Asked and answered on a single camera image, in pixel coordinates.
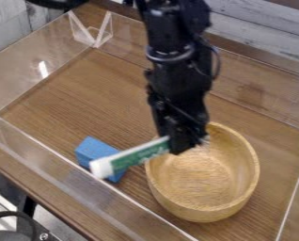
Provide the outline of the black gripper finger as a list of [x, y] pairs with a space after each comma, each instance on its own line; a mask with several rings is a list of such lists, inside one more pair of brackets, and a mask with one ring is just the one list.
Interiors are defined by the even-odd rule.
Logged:
[[204, 123], [180, 123], [167, 117], [156, 120], [156, 127], [160, 137], [168, 137], [170, 152], [175, 155], [182, 154], [198, 145], [203, 145], [207, 137]]

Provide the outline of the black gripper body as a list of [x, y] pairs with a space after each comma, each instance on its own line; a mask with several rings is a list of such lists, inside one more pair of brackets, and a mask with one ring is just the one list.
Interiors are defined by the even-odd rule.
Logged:
[[148, 104], [157, 130], [183, 129], [200, 132], [208, 123], [203, 101], [220, 71], [220, 56], [211, 46], [203, 46], [191, 57], [153, 59], [144, 72], [148, 81]]

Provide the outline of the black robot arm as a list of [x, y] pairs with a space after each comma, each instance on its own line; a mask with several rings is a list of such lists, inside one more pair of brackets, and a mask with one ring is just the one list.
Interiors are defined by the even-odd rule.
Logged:
[[148, 104], [172, 154], [203, 143], [208, 112], [203, 98], [220, 70], [215, 47], [203, 38], [211, 26], [204, 0], [136, 0], [145, 27], [144, 71]]

